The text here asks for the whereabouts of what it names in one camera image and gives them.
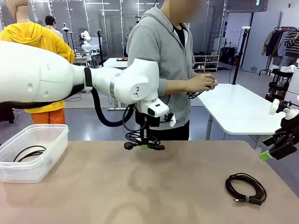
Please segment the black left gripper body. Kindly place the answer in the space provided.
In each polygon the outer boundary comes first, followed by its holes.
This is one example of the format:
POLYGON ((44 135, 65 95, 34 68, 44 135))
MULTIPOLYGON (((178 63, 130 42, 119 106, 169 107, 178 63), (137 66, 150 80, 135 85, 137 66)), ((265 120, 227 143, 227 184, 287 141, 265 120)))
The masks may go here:
POLYGON ((170 138, 170 131, 172 130, 170 124, 174 122, 174 113, 170 112, 155 118, 144 113, 135 112, 135 121, 141 127, 145 125, 145 128, 148 128, 148 136, 155 138, 170 138))

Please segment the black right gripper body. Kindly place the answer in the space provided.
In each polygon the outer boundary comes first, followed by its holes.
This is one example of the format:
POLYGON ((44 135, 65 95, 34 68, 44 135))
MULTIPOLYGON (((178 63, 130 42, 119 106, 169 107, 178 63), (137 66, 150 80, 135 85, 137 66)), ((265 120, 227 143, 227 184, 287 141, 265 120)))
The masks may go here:
POLYGON ((299 142, 299 115, 289 120, 283 118, 281 128, 275 131, 273 138, 276 142, 270 149, 270 155, 276 160, 296 152, 295 145, 299 142))

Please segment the person's right hand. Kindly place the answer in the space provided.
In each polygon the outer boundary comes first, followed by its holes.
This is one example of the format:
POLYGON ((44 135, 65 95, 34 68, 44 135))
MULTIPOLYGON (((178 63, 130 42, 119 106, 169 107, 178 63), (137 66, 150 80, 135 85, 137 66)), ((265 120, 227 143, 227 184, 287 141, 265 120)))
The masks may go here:
POLYGON ((199 91, 209 91, 209 88, 205 87, 206 79, 203 74, 194 76, 193 78, 187 80, 186 91, 187 92, 199 92, 199 91))

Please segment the person's left hand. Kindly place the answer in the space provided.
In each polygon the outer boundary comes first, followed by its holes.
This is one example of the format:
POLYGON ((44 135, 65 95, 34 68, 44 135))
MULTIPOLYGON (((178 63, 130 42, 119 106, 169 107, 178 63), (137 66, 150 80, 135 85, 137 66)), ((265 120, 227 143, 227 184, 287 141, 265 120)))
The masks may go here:
POLYGON ((209 88, 209 90, 213 90, 218 85, 217 79, 210 73, 205 73, 203 75, 206 79, 205 87, 209 88))

